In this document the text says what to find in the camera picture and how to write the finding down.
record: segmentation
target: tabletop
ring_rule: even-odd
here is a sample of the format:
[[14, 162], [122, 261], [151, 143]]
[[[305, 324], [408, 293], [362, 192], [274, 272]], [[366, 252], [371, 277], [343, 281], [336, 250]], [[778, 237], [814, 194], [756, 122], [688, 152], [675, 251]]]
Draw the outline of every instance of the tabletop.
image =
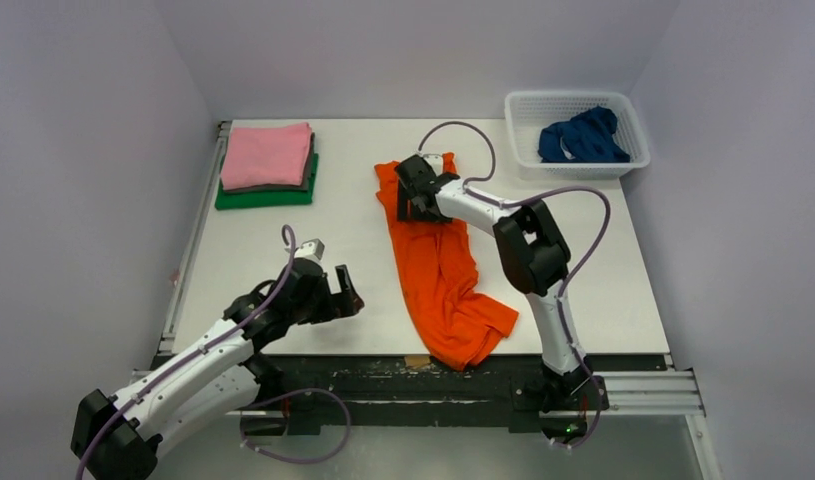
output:
[[[235, 120], [236, 127], [274, 127], [298, 120]], [[307, 120], [316, 134], [318, 176], [312, 205], [217, 211], [210, 208], [188, 268], [179, 303], [172, 353], [195, 341], [237, 296], [276, 278], [287, 260], [280, 229], [291, 225], [298, 241], [325, 243], [323, 266], [346, 264], [365, 308], [352, 318], [296, 326], [266, 347], [273, 354], [425, 354], [401, 295], [383, 207], [375, 192], [374, 165], [403, 160], [439, 119]], [[521, 179], [503, 120], [472, 120], [495, 144], [498, 169], [479, 188], [520, 199], [573, 182]], [[490, 167], [484, 142], [450, 126], [435, 133], [425, 152], [454, 152], [458, 173], [483, 175]], [[618, 180], [574, 182], [602, 190], [610, 199], [610, 226], [589, 262], [569, 287], [569, 305], [581, 346], [590, 353], [668, 353], [651, 284]], [[572, 264], [589, 248], [604, 207], [592, 194], [568, 193], [546, 200], [569, 248]], [[528, 303], [505, 278], [494, 240], [469, 228], [480, 280], [476, 290], [519, 312], [516, 327], [494, 353], [540, 353]]]

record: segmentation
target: folded towel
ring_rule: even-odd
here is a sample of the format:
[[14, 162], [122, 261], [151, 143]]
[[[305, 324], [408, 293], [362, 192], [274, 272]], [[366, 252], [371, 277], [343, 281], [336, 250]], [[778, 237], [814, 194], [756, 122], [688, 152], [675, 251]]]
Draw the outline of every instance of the folded towel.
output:
[[237, 188], [225, 190], [225, 193], [252, 193], [252, 192], [306, 192], [310, 189], [310, 176], [313, 173], [313, 155], [315, 154], [316, 134], [310, 135], [310, 149], [307, 153], [307, 161], [304, 163], [304, 174], [301, 185], [280, 185], [277, 183], [267, 183], [265, 185], [255, 185], [253, 187]]
[[539, 155], [543, 163], [628, 163], [631, 156], [613, 141], [617, 125], [610, 109], [591, 108], [568, 122], [544, 128]]
[[306, 122], [280, 128], [234, 128], [221, 171], [225, 188], [300, 185], [310, 151]]
[[310, 173], [310, 188], [303, 192], [252, 192], [227, 193], [219, 182], [216, 193], [216, 210], [239, 208], [277, 207], [283, 205], [309, 205], [313, 203], [313, 190], [316, 187], [316, 172], [319, 168], [319, 155], [313, 154], [313, 167]]

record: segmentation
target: gray wall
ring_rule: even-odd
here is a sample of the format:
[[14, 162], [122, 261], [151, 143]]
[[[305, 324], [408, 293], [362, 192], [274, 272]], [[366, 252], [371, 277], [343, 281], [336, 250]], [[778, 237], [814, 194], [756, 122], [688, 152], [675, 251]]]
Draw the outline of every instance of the gray wall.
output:
[[633, 97], [631, 213], [726, 478], [815, 478], [815, 1], [682, 2]]
[[475, 118], [511, 90], [628, 91], [678, 0], [157, 4], [220, 118]]
[[212, 128], [153, 2], [0, 2], [0, 478], [147, 366]]

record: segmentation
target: plastic basket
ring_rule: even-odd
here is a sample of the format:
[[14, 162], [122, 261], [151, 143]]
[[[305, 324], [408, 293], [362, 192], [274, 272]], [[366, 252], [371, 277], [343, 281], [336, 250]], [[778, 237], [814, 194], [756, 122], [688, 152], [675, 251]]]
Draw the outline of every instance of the plastic basket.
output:
[[[613, 110], [619, 119], [613, 139], [631, 156], [630, 163], [542, 163], [537, 153], [542, 129], [596, 106]], [[519, 164], [519, 176], [525, 179], [542, 174], [582, 180], [619, 178], [631, 170], [645, 167], [651, 161], [637, 112], [628, 97], [621, 93], [568, 90], [512, 92], [504, 101], [504, 117], [510, 144]]]

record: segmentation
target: stack of folded towels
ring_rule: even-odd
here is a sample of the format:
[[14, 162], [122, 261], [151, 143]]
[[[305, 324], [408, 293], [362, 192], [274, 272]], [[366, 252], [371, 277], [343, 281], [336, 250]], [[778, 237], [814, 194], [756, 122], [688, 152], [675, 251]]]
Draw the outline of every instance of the stack of folded towels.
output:
[[314, 137], [306, 122], [231, 130], [216, 209], [312, 203], [319, 163]]

